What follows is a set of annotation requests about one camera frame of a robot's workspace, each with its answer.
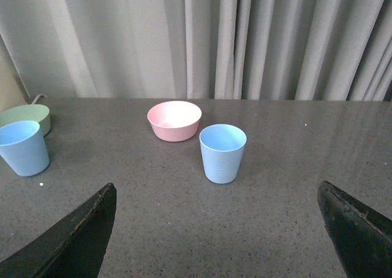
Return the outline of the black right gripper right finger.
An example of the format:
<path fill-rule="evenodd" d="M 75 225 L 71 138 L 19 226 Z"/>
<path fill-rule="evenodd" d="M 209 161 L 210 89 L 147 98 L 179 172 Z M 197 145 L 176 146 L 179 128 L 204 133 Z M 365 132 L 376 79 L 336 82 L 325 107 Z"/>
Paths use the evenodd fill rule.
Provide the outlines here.
<path fill-rule="evenodd" d="M 328 181 L 317 201 L 347 277 L 391 277 L 391 220 Z"/>

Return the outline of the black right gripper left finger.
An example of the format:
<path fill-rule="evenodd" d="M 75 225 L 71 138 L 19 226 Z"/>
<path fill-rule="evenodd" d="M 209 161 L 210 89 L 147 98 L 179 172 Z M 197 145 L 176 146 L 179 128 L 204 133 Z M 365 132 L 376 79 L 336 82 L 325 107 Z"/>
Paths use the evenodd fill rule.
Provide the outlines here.
<path fill-rule="evenodd" d="M 112 183 L 1 262 L 1 277 L 97 277 L 116 214 Z"/>

